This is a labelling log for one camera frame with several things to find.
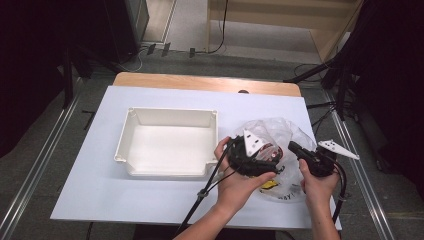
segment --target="tray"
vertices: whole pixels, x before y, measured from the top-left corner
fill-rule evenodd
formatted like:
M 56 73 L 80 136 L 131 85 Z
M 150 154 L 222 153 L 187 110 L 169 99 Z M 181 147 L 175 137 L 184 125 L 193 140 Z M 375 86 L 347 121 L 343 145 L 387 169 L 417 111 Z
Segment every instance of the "tray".
M 129 108 L 115 154 L 131 176 L 204 178 L 217 163 L 215 110 Z

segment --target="hand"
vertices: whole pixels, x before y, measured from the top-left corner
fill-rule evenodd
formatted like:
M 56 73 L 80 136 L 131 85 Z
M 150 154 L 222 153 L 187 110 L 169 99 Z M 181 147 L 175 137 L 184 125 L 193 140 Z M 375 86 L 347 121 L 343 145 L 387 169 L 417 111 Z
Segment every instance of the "hand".
M 224 152 L 224 146 L 229 140 L 230 138 L 226 137 L 218 143 L 214 152 L 217 159 L 221 158 Z M 227 156 L 225 156 L 219 168 L 220 171 L 225 171 L 223 177 L 234 172 L 229 167 Z M 255 189 L 274 177 L 275 173 L 273 172 L 264 173 L 255 178 L 242 176 L 237 172 L 233 173 L 218 184 L 218 200 L 215 207 L 227 214 L 236 214 L 244 206 Z
M 308 164 L 303 159 L 299 160 L 299 167 L 304 177 L 301 185 L 306 193 L 307 206 L 309 208 L 327 207 L 334 188 L 339 181 L 339 175 L 333 173 L 324 178 L 315 177 L 309 172 Z

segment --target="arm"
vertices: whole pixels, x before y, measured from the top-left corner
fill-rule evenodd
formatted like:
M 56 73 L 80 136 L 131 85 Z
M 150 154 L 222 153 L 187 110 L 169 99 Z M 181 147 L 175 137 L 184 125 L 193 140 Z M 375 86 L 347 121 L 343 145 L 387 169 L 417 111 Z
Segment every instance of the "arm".
M 330 198 L 339 180 L 338 174 L 317 178 L 309 172 L 303 159 L 299 160 L 299 167 L 304 177 L 302 188 L 311 214 L 313 239 L 340 239 L 330 211 Z
M 215 149 L 215 156 L 221 158 L 225 144 L 229 137 L 224 138 Z M 229 168 L 227 157 L 220 166 L 224 177 L 233 173 Z M 187 228 L 175 239 L 215 239 L 223 227 L 244 206 L 252 192 L 268 180 L 275 177 L 275 173 L 264 173 L 256 178 L 248 178 L 238 173 L 232 174 L 218 184 L 218 200 L 216 204 L 197 222 Z

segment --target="clear plastic bag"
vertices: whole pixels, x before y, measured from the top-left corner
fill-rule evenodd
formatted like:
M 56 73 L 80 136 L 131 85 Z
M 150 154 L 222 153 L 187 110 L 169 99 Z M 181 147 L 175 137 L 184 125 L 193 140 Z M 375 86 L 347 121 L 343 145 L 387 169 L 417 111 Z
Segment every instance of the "clear plastic bag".
M 283 157 L 277 164 L 277 169 L 281 169 L 281 172 L 259 189 L 263 196 L 272 201 L 282 202 L 304 200 L 305 194 L 300 185 L 303 176 L 299 170 L 299 162 L 296 155 L 288 149 L 288 145 L 290 141 L 295 141 L 303 148 L 313 151 L 317 147 L 315 141 L 284 118 L 249 121 L 237 129 L 236 134 L 242 136 L 244 129 L 272 144 L 272 147 L 261 151 L 257 159 L 267 159 L 269 157 L 267 155 L 275 153 L 278 148 L 283 151 Z

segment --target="white table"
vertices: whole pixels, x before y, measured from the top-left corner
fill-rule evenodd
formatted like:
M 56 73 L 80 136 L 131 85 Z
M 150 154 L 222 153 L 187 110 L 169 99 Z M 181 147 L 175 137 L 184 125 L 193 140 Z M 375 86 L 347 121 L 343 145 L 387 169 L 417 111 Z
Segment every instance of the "white table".
M 215 109 L 219 138 L 255 119 L 284 117 L 312 139 L 302 97 L 194 90 L 110 86 L 63 187 L 51 219 L 150 224 L 180 224 L 204 181 L 148 181 L 128 175 L 114 154 L 129 107 Z M 215 203 L 216 189 L 203 200 L 189 223 Z M 254 192 L 228 227 L 256 229 L 310 228 L 304 202 L 270 201 Z

